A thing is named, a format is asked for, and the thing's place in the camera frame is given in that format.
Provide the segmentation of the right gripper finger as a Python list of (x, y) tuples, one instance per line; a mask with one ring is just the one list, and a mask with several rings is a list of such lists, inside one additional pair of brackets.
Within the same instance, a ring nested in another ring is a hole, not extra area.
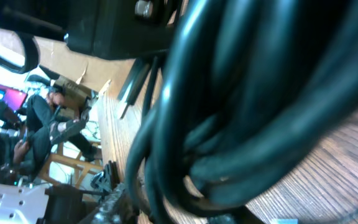
[(135, 206), (126, 186), (119, 184), (101, 203), (91, 224), (135, 224)]

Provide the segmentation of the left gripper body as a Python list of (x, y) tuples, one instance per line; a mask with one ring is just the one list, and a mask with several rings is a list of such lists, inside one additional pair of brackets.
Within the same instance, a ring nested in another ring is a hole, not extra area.
[(178, 0), (0, 0), (0, 29), (105, 60), (152, 57), (168, 52), (182, 6)]

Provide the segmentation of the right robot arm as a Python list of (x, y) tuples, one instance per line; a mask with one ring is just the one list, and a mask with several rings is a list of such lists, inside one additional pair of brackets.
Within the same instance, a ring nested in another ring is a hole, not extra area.
[(111, 194), (70, 185), (18, 187), (0, 184), (0, 223), (137, 223), (139, 210), (124, 186)]

